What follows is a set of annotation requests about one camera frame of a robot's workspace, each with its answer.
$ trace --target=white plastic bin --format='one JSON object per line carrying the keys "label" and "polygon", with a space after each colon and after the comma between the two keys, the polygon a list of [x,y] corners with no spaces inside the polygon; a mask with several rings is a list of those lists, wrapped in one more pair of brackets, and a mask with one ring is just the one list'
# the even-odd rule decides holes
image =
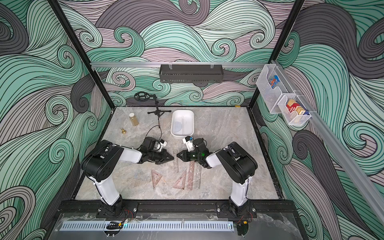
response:
{"label": "white plastic bin", "polygon": [[300,103],[295,97],[296,94],[294,93],[283,95],[278,102],[278,106],[288,125],[302,126],[306,121],[308,121],[308,119],[311,118],[311,115],[298,115],[296,111],[291,113],[289,112],[286,106],[289,99],[295,99],[298,103]]}
{"label": "white plastic bin", "polygon": [[[271,85],[268,82],[268,79],[271,76],[277,75],[280,79],[280,82],[272,89]],[[269,113],[281,113],[281,110],[277,106],[277,102],[284,94],[288,94],[287,88],[284,86],[284,83],[281,81],[282,77],[280,72],[277,71],[276,64],[266,64],[263,67],[262,72],[259,75],[259,78],[256,81],[257,88],[260,91],[260,95],[263,97],[264,102],[269,110]]]}
{"label": "white plastic bin", "polygon": [[176,139],[192,136],[195,132],[194,113],[191,110],[176,110],[172,114],[170,132]]}

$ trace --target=clear acrylic bin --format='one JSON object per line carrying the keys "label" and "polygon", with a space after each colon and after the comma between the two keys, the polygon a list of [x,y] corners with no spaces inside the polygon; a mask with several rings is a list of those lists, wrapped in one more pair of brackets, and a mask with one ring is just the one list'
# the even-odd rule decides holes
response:
{"label": "clear acrylic bin", "polygon": [[[268,79],[277,75],[280,82],[272,89],[271,85],[268,82]],[[277,69],[276,64],[266,64],[263,67],[262,72],[259,75],[259,78],[256,81],[257,88],[260,91],[261,96],[264,99],[264,102],[269,110],[269,113],[281,113],[277,102],[284,94],[288,94],[287,88],[284,86],[284,83],[281,81],[283,76],[280,74],[280,71]]]}
{"label": "clear acrylic bin", "polygon": [[295,99],[295,101],[297,101],[303,108],[305,108],[305,106],[303,106],[295,97],[296,94],[294,93],[285,94],[281,97],[277,105],[279,106],[281,113],[284,116],[288,125],[302,126],[303,124],[305,124],[306,121],[308,121],[308,119],[311,118],[311,115],[298,115],[296,111],[293,111],[291,113],[289,112],[286,106],[289,99]]}

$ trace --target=wall mural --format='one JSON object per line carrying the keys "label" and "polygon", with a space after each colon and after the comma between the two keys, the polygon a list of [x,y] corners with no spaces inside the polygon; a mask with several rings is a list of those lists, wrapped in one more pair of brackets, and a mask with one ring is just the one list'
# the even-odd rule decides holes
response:
{"label": "wall mural", "polygon": [[48,2],[1,0],[1,239],[43,239],[110,111]]}
{"label": "wall mural", "polygon": [[[384,1],[326,0],[299,13],[278,61],[384,194]],[[257,124],[310,239],[384,239],[381,225],[314,127],[288,126],[257,100]]]}
{"label": "wall mural", "polygon": [[[268,62],[293,3],[60,0],[91,61],[161,62]],[[98,69],[117,106],[140,105],[133,99],[138,91],[156,94],[167,106],[248,105],[260,71],[225,69],[220,84],[169,84],[160,83],[158,68]]]}

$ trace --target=triangle ruler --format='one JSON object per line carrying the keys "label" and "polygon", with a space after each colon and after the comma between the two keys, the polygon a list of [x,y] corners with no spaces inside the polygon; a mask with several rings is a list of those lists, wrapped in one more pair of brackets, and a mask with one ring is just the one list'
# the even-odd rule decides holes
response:
{"label": "triangle ruler", "polygon": [[156,187],[156,185],[159,183],[160,181],[160,178],[163,176],[161,175],[160,173],[156,172],[155,170],[151,170],[151,174],[152,174],[152,185],[153,185],[153,188]]}
{"label": "triangle ruler", "polygon": [[146,176],[144,174],[144,172],[143,172],[143,170],[141,170],[141,168],[139,168],[137,170],[137,172],[135,173],[135,176],[133,178],[137,179],[137,180],[148,181],[148,176]]}
{"label": "triangle ruler", "polygon": [[183,174],[179,177],[179,179],[175,182],[175,184],[173,185],[173,188],[184,190],[186,178],[187,178],[187,171],[185,170]]}

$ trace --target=ruler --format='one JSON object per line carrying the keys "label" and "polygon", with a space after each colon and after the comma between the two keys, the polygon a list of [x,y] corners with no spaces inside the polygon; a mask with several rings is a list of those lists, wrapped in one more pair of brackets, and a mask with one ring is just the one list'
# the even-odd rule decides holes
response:
{"label": "ruler", "polygon": [[188,168],[188,184],[187,184],[188,190],[192,190],[192,187],[193,187],[194,170],[195,170],[195,161],[190,161],[189,168]]}
{"label": "ruler", "polygon": [[178,173],[179,172],[179,158],[176,156],[178,154],[179,150],[173,150],[173,156],[175,159],[173,160],[173,172]]}
{"label": "ruler", "polygon": [[200,180],[201,180],[201,165],[197,163],[196,175],[195,175],[195,189],[200,189]]}

